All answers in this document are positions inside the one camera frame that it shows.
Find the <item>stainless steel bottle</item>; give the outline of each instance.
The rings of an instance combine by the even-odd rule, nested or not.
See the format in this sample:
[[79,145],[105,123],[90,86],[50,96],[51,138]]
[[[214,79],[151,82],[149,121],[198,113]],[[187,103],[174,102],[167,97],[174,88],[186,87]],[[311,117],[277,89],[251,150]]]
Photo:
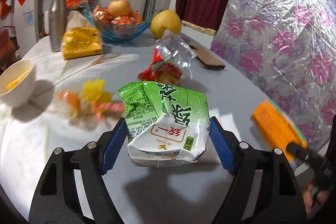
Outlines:
[[65,0],[52,0],[49,12],[51,51],[61,50],[62,38],[68,21],[68,9]]

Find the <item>table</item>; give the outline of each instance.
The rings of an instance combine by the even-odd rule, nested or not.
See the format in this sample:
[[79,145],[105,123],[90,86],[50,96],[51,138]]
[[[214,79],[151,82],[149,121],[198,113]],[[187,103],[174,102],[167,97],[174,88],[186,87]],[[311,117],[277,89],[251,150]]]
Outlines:
[[[155,39],[147,30],[132,42],[105,45],[105,57],[113,58],[89,68],[88,64],[100,56],[64,61],[60,52],[50,51],[49,43],[49,37],[41,39],[24,56],[37,64],[38,83],[31,102],[14,110],[0,105],[0,182],[26,219],[37,182],[53,149],[80,149],[114,126],[104,124],[92,131],[70,126],[50,111],[55,90],[83,79],[101,77],[105,78],[106,90],[117,91],[136,81],[138,73],[152,62]],[[206,93],[209,109],[218,109],[220,115],[233,114],[243,141],[256,149],[269,150],[250,120],[254,109],[267,96],[225,64],[225,70],[210,71],[194,62],[193,79],[182,83],[183,87]],[[161,169],[134,166],[127,156],[126,145],[127,140],[114,168],[103,177],[126,224],[211,223],[232,181],[232,176],[220,165],[211,142],[198,163]],[[92,217],[80,171],[75,176],[83,212]]]

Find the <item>fruit bowl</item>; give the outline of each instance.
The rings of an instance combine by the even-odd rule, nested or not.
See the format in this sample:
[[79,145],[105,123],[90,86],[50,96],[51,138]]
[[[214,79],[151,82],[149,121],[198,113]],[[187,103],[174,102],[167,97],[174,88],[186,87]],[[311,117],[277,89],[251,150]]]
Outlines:
[[91,24],[100,30],[100,34],[105,43],[125,42],[132,40],[141,35],[150,25],[150,21],[142,22],[137,25],[119,25],[118,28],[112,28],[102,21],[96,24],[92,15],[92,10],[87,4],[83,9],[84,16],[91,22]]

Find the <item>floral plastic sheet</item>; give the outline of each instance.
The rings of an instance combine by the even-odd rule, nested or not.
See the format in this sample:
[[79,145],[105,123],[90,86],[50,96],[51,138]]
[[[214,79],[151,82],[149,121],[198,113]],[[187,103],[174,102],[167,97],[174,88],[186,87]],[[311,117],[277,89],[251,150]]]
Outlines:
[[336,114],[336,0],[229,0],[211,50],[261,88],[317,150]]

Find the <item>nutrition label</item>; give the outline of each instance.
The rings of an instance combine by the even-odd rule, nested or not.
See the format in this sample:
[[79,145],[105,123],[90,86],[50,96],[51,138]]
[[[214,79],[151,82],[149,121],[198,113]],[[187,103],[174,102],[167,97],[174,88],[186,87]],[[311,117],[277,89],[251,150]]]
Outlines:
[[118,90],[118,94],[126,102],[128,139],[132,140],[159,117],[142,82],[130,83]]

